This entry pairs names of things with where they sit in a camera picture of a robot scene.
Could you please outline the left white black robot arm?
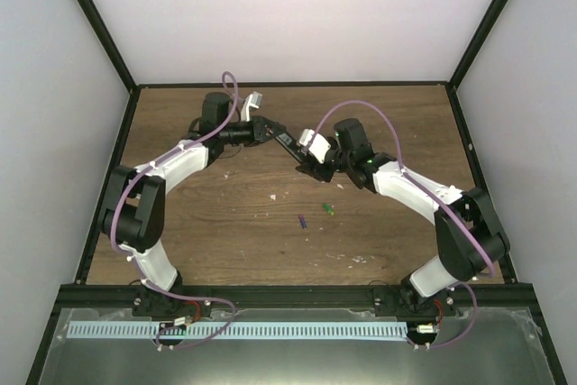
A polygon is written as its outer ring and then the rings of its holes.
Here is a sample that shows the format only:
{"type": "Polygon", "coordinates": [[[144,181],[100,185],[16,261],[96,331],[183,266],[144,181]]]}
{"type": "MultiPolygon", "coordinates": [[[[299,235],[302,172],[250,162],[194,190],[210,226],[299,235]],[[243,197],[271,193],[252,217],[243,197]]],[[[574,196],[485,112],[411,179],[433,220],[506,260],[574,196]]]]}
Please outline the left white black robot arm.
{"type": "Polygon", "coordinates": [[[168,193],[215,162],[227,145],[252,147],[275,140],[288,151],[296,149],[285,126],[252,114],[261,99],[262,94],[253,92],[238,107],[225,93],[207,94],[201,116],[174,147],[134,168],[120,165],[110,175],[98,217],[100,231],[115,250],[136,263],[142,283],[156,289],[151,302],[164,316],[175,316],[185,297],[174,287],[179,272],[160,239],[168,193]]]}

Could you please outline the black aluminium frame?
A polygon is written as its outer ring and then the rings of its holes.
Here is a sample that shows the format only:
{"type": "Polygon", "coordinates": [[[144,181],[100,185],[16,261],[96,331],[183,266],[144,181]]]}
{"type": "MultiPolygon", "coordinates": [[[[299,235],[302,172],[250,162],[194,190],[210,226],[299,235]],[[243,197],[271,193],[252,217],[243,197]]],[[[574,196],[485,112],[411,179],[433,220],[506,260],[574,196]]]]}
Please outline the black aluminium frame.
{"type": "MultiPolygon", "coordinates": [[[[473,148],[468,126],[461,109],[456,84],[463,81],[466,72],[478,55],[482,44],[487,40],[499,15],[508,0],[491,0],[490,6],[475,31],[472,41],[449,82],[445,83],[453,117],[463,142],[465,155],[472,171],[473,180],[478,187],[486,185],[476,151],[473,148]]],[[[108,57],[116,68],[123,66],[120,52],[113,43],[104,21],[97,11],[93,0],[77,0],[84,15],[103,43],[108,57]]],[[[47,375],[49,346],[56,338],[56,315],[65,307],[125,307],[128,298],[135,295],[136,289],[129,285],[95,285],[86,284],[90,265],[96,251],[96,230],[91,228],[82,253],[76,279],[60,287],[49,322],[41,339],[35,356],[28,383],[38,384],[47,375]]],[[[483,284],[476,294],[484,307],[528,307],[537,327],[542,330],[539,345],[545,352],[547,370],[556,384],[564,384],[566,378],[558,359],[554,343],[546,326],[545,319],[538,304],[533,286],[521,283],[517,279],[512,261],[505,257],[499,263],[505,274],[503,284],[483,284]]],[[[234,295],[244,307],[365,307],[373,299],[371,288],[365,286],[226,286],[226,294],[234,295]]]]}

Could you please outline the green battery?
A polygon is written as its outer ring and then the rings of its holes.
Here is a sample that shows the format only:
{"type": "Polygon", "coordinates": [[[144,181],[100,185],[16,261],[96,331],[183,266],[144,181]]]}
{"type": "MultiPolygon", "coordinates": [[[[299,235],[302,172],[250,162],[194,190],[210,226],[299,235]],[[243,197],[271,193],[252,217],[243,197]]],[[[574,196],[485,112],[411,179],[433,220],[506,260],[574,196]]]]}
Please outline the green battery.
{"type": "Polygon", "coordinates": [[[327,203],[323,204],[323,209],[327,212],[327,214],[335,215],[333,208],[330,205],[328,205],[327,203]]]}

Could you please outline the black remote control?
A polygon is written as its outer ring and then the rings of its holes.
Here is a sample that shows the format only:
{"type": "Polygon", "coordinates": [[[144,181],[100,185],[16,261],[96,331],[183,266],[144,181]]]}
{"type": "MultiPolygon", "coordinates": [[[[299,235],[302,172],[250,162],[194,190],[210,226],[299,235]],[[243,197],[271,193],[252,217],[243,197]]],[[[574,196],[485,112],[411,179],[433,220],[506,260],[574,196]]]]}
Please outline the black remote control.
{"type": "Polygon", "coordinates": [[[301,152],[296,139],[287,132],[279,133],[274,140],[298,163],[302,164],[306,156],[301,152]]]}

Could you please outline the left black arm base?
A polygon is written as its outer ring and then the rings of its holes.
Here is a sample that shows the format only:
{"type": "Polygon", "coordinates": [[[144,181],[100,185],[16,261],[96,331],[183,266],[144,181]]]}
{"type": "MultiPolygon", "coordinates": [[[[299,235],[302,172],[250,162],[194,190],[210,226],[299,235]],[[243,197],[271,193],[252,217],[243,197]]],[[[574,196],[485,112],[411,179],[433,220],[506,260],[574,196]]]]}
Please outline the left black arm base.
{"type": "Polygon", "coordinates": [[[171,298],[148,289],[137,280],[128,284],[135,287],[135,299],[139,304],[133,305],[135,316],[151,317],[176,317],[176,316],[205,316],[210,312],[210,307],[205,304],[204,298],[213,295],[213,290],[208,286],[184,285],[177,288],[177,293],[185,297],[202,298],[201,301],[182,300],[171,298]]]}

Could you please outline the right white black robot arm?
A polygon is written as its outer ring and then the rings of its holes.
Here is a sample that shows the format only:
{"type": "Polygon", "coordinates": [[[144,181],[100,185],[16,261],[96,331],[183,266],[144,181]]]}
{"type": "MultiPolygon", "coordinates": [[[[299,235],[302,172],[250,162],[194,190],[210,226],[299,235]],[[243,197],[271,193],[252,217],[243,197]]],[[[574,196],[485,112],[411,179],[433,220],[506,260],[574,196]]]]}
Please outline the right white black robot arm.
{"type": "Polygon", "coordinates": [[[356,118],[335,124],[329,138],[304,130],[297,151],[299,171],[324,182],[344,173],[357,188],[398,201],[434,227],[436,256],[401,282],[400,303],[410,315],[422,315],[438,292],[472,280],[509,252],[510,243],[487,192],[445,186],[390,154],[375,152],[356,118]]]}

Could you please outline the purple battery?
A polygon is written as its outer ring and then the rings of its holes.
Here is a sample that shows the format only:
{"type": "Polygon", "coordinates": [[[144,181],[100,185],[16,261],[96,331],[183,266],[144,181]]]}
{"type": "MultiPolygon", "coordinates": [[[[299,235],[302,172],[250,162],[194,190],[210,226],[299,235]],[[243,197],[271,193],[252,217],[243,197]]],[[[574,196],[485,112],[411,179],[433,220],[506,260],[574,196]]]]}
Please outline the purple battery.
{"type": "Polygon", "coordinates": [[[307,229],[307,222],[306,222],[305,217],[302,214],[298,214],[298,220],[300,222],[302,229],[307,229]]]}

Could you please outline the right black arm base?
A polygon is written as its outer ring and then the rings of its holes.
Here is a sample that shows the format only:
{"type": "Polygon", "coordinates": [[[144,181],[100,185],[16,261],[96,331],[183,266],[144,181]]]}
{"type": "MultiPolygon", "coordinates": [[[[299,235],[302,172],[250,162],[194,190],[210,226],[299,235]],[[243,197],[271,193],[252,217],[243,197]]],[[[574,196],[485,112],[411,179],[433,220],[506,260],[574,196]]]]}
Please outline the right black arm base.
{"type": "Polygon", "coordinates": [[[408,286],[376,285],[371,292],[376,310],[384,316],[450,316],[455,311],[441,296],[424,298],[408,286]]]}

